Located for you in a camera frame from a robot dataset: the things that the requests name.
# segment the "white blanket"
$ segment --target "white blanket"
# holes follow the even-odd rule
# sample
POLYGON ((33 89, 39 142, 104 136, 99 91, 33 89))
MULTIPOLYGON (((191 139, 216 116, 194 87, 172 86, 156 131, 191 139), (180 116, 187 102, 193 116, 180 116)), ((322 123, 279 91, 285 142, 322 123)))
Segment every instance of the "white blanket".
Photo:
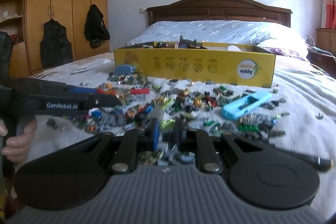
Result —
MULTIPOLYGON (((95 62, 96 66, 90 71, 70 75, 78 68, 78 65, 69 64, 45 72, 46 74, 57 71, 44 79, 66 82, 71 85, 88 83, 87 87, 97 87, 105 82, 109 72, 114 70, 114 62, 109 62, 107 59, 95 62)), ((163 90, 170 88, 165 79, 151 80, 163 85, 163 90)), ((187 81, 179 81, 176 83, 176 87, 183 88, 186 84, 187 81)), ((277 146, 336 159, 336 81, 304 70, 276 69, 273 84, 279 84, 279 93, 273 95, 273 98, 284 97, 287 103, 281 104, 274 111, 258 108, 255 112, 269 115, 284 111, 290 112, 289 116, 280 118, 275 125, 275 129, 286 131, 286 136, 276 140, 277 146), (319 112, 324 115, 322 120, 315 117, 319 112)), ((205 85, 196 82, 192 91, 208 90, 212 92, 215 86, 219 86, 219 84, 205 85)), ((241 94, 246 88, 260 89, 226 86, 234 90, 236 95, 241 94)), ((218 121, 222 119, 219 108, 211 113, 199 111, 194 114, 198 117, 211 116, 212 119, 218 121)), ((90 134, 74 128, 71 122, 61 118, 57 118, 58 130, 53 130, 46 126, 48 118, 46 116, 38 117, 38 129, 28 154, 28 161, 91 137, 90 134)), ((336 169, 320 174, 320 189, 311 206, 325 218, 331 217, 336 212, 336 169)))

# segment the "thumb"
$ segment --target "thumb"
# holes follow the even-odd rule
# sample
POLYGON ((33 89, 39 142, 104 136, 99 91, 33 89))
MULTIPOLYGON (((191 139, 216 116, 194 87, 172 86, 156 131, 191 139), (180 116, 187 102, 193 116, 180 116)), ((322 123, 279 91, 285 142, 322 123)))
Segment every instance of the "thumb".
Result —
POLYGON ((0 119, 0 136, 6 136, 8 133, 7 128, 2 119, 0 119))

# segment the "nightstand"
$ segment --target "nightstand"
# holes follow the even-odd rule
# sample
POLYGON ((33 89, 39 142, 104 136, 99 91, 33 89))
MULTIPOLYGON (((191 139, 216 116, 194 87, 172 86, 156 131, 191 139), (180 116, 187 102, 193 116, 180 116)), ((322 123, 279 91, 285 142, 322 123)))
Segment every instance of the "nightstand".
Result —
POLYGON ((325 70, 332 78, 336 79, 336 62, 330 54, 308 48, 307 59, 310 63, 317 65, 321 69, 325 70))

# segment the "gray ribbed panel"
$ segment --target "gray ribbed panel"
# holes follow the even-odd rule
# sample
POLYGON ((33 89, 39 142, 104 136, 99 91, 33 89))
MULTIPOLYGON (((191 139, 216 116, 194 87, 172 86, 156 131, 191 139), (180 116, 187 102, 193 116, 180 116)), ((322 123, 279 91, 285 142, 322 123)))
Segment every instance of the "gray ribbed panel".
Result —
POLYGON ((275 212, 242 202, 218 175, 193 165, 139 166, 113 176, 89 202, 49 212, 24 207, 9 224, 319 224, 310 207, 275 212))

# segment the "bed sheet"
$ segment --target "bed sheet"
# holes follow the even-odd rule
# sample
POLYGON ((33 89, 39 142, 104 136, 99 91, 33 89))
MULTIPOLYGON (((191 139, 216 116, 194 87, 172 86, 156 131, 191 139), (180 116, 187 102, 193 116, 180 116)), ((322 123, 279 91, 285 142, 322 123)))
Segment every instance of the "bed sheet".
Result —
POLYGON ((265 47, 279 48, 283 53, 285 50, 296 52, 303 59, 308 54, 305 40, 291 28, 278 23, 239 20, 156 22, 127 45, 150 41, 179 41, 181 35, 198 42, 254 45, 264 42, 265 47))
MULTIPOLYGON (((97 87, 106 81, 109 72, 114 70, 114 62, 108 59, 96 59, 95 67, 87 72, 71 75, 71 72, 80 64, 68 64, 45 72, 45 80, 61 81, 71 85, 87 84, 87 87, 97 87)), ((330 77, 316 75, 310 71, 303 61, 280 57, 276 62, 273 84, 279 85, 279 93, 273 95, 274 99, 284 97, 287 103, 281 104, 274 111, 258 108, 254 112, 267 115, 275 115, 281 112, 290 112, 290 115, 279 119, 275 125, 277 130, 285 130, 286 136, 278 138, 275 143, 278 147, 318 155, 325 158, 336 158, 336 81, 330 77), (302 62, 302 66, 294 63, 292 66, 287 62, 302 62), (316 115, 322 113, 323 120, 316 119, 316 115)), ((153 82, 162 85, 163 90, 170 89, 166 79, 150 78, 153 82)), ((185 88, 186 80, 178 81, 173 88, 185 88)), ((205 85, 195 82, 192 91, 212 92, 216 85, 205 85)), ((260 90, 261 88, 246 86, 225 85, 234 90, 235 94, 241 94, 246 88, 260 90)), ((157 95, 151 92, 147 97, 150 101, 157 95)), ((211 118, 222 121, 220 108, 213 112, 194 112, 196 117, 211 118)), ((68 145, 91 137, 91 134, 76 129, 72 123, 62 118, 56 118, 59 128, 53 130, 46 126, 48 116, 38 116, 38 128, 36 137, 32 142, 27 161, 49 154, 68 145)), ((122 135, 123 129, 116 128, 115 133, 122 135)), ((336 169, 328 173, 320 173, 320 188, 311 205, 325 218, 331 217, 336 212, 336 169)))

